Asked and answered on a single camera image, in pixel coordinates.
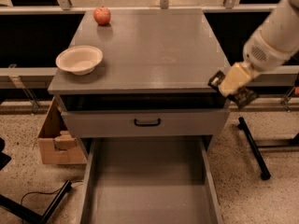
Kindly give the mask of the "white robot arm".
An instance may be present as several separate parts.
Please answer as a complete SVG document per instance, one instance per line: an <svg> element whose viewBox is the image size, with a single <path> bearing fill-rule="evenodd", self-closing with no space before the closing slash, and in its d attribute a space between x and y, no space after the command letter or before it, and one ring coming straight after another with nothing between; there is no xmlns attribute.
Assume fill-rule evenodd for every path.
<svg viewBox="0 0 299 224"><path fill-rule="evenodd" d="M243 48L243 61L234 63L219 85L227 97L259 75L276 69L299 50L299 0L280 0Z"/></svg>

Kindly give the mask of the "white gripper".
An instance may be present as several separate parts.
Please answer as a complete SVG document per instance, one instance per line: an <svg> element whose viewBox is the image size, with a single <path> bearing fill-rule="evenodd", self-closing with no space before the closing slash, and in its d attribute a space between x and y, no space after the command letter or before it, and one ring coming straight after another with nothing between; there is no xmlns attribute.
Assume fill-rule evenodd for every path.
<svg viewBox="0 0 299 224"><path fill-rule="evenodd" d="M294 54L294 39L281 32L267 37L261 29L256 30L243 48L245 62L234 63L219 91L224 97L234 95L260 73L273 70L287 62Z"/></svg>

